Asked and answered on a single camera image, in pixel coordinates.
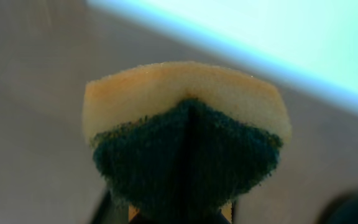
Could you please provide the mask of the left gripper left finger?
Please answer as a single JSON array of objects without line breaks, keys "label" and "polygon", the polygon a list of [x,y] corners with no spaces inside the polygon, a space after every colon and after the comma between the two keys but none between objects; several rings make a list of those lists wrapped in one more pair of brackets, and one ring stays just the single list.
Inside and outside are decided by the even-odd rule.
[{"label": "left gripper left finger", "polygon": [[105,190],[89,224],[128,224],[129,203],[111,189]]}]

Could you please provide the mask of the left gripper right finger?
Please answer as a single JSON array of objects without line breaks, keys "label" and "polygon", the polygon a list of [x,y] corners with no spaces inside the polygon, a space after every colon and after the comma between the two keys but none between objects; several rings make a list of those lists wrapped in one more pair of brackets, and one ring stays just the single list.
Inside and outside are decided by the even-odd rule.
[{"label": "left gripper right finger", "polygon": [[220,208],[223,217],[230,223],[234,224],[236,217],[237,200],[230,201]]}]

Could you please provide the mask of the orange green sponge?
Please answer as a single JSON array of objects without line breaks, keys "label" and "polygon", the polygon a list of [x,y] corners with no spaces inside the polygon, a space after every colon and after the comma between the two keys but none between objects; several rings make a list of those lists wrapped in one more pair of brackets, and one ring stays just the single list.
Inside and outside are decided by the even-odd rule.
[{"label": "orange green sponge", "polygon": [[129,223],[229,223],[220,208],[268,177],[291,138],[273,85],[197,62],[88,82],[82,125]]}]

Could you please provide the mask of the light blue plate front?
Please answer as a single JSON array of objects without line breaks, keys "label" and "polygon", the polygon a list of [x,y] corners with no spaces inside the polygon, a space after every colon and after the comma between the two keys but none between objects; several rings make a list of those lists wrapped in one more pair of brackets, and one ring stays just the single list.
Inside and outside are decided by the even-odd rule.
[{"label": "light blue plate front", "polygon": [[358,0],[94,0],[89,5],[358,114]]}]

